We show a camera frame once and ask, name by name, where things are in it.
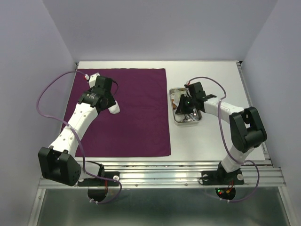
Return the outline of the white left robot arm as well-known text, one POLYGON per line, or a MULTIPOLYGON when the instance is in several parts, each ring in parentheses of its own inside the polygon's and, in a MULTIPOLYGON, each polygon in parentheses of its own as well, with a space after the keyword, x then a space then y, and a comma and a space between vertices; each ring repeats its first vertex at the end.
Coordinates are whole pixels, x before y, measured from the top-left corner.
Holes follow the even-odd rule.
POLYGON ((89 89, 79 97, 69 121, 62 121, 64 128, 58 137, 38 152, 43 178, 68 186, 88 179, 98 186, 104 182, 104 166, 95 162, 78 163, 76 151, 83 150, 81 143, 90 124, 99 113, 108 110, 111 114, 120 112, 119 105, 111 92, 115 81, 99 73, 85 75, 89 89))

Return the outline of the stainless steel tray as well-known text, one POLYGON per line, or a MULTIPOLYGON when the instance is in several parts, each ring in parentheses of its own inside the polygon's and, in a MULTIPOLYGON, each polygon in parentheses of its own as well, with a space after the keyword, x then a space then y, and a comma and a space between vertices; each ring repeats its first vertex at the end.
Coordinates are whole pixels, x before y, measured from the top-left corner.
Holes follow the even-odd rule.
POLYGON ((196 109, 185 87, 170 89, 169 97, 176 125, 191 126, 202 119, 201 111, 196 109))

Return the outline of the white gauze pad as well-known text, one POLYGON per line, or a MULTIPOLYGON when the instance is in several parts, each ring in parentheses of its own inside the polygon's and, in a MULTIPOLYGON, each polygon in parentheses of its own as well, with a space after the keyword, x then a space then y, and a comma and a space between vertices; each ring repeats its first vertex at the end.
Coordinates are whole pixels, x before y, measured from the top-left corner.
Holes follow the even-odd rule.
POLYGON ((183 90, 175 90, 171 95, 171 99, 174 102, 179 102, 181 99, 181 96, 187 97, 187 92, 183 90))
POLYGON ((111 114, 118 114, 120 112, 120 107, 119 107, 118 103, 116 102, 116 104, 109 107, 108 110, 111 114))

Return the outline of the purple cloth mat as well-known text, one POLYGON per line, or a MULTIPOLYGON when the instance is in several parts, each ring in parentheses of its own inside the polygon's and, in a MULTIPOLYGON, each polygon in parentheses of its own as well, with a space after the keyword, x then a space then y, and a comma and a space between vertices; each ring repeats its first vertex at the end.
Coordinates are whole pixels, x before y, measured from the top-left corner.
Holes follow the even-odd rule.
POLYGON ((82 145, 86 157, 164 157, 171 154, 165 69, 81 69, 112 78, 120 112, 103 111, 82 145))

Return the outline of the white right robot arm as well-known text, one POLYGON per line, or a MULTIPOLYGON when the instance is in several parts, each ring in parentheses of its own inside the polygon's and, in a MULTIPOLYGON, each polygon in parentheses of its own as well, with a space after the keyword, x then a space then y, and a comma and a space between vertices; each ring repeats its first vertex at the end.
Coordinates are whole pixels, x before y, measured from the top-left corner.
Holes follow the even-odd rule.
POLYGON ((222 98, 206 94, 200 82, 185 84, 186 94, 180 96, 176 114, 187 115, 201 111, 214 115, 218 122, 230 126, 232 146, 226 148, 226 157, 219 162, 217 170, 203 171, 203 185, 227 185, 237 182, 242 185, 241 166, 248 155, 267 139, 267 133, 255 107, 242 108, 225 103, 222 98))

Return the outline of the steel forceps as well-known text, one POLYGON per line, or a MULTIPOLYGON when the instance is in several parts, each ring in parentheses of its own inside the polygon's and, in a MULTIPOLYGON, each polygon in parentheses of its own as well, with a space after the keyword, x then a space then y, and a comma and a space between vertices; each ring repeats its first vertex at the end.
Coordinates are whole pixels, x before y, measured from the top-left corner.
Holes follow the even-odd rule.
POLYGON ((200 121, 200 116, 197 113, 190 113, 184 115, 184 122, 198 122, 200 121))

